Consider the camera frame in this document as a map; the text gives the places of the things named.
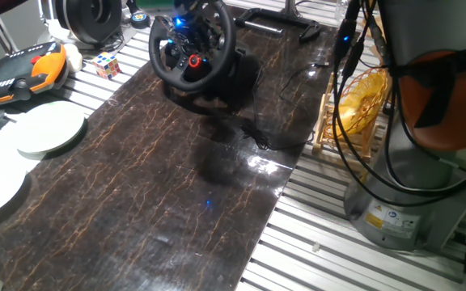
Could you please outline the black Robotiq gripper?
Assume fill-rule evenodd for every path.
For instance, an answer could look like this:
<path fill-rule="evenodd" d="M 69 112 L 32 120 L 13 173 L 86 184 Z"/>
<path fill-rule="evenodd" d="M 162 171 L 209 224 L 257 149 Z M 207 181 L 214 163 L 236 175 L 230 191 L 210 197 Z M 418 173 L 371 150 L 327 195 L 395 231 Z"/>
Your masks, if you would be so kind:
<path fill-rule="evenodd" d="M 166 41 L 179 44 L 179 31 L 183 28 L 200 28 L 200 50 L 221 50 L 224 45 L 220 9 L 223 1 L 213 0 L 175 0 L 174 17 L 160 16 L 159 20 L 166 30 Z"/>

